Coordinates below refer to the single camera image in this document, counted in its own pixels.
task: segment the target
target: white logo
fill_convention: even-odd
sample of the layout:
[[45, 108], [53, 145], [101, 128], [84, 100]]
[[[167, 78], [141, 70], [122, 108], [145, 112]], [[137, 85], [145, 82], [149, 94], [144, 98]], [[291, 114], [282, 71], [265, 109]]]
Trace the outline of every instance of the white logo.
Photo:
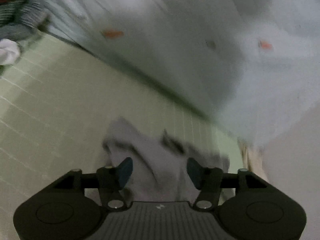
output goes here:
[[159, 206], [156, 206], [157, 209], [162, 209], [162, 208], [165, 208], [164, 205], [160, 204]]

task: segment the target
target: tiled floor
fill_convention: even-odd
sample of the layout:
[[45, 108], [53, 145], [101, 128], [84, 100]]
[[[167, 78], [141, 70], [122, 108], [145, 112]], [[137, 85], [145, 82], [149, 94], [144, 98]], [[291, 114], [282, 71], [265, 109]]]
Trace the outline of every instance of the tiled floor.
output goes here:
[[17, 239], [16, 207], [73, 168], [105, 163], [108, 124], [124, 116], [141, 132], [163, 129], [241, 165], [236, 141], [150, 87], [45, 35], [0, 79], [0, 239]]

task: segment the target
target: orange spot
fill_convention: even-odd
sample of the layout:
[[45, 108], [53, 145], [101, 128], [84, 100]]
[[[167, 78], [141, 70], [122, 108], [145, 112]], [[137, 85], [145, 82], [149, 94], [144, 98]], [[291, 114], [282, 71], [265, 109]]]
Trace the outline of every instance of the orange spot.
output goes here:
[[116, 38], [123, 36], [124, 33], [121, 31], [107, 30], [107, 31], [103, 31], [102, 35], [108, 39], [116, 39]]
[[260, 41], [259, 47], [262, 48], [262, 49], [268, 49], [268, 50], [273, 49], [272, 44], [270, 44], [267, 41]]

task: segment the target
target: white cloth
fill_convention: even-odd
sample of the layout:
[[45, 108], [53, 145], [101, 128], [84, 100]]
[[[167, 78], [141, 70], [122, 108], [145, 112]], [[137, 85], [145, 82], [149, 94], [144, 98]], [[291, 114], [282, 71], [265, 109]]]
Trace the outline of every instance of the white cloth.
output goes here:
[[[320, 100], [320, 0], [42, 1], [70, 39], [129, 62], [255, 145]], [[124, 36], [105, 39], [106, 29]]]
[[16, 42], [7, 39], [0, 41], [0, 65], [11, 65], [19, 56], [20, 50]]

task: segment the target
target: metal screw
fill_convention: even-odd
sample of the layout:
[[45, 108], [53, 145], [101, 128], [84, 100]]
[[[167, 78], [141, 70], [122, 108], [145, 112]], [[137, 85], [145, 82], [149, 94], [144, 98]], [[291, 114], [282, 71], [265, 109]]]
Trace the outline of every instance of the metal screw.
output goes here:
[[123, 204], [124, 203], [121, 200], [116, 200], [116, 199], [108, 202], [108, 206], [114, 209], [123, 207]]
[[196, 206], [201, 209], [208, 209], [212, 206], [212, 204], [209, 201], [201, 200], [201, 201], [197, 202]]

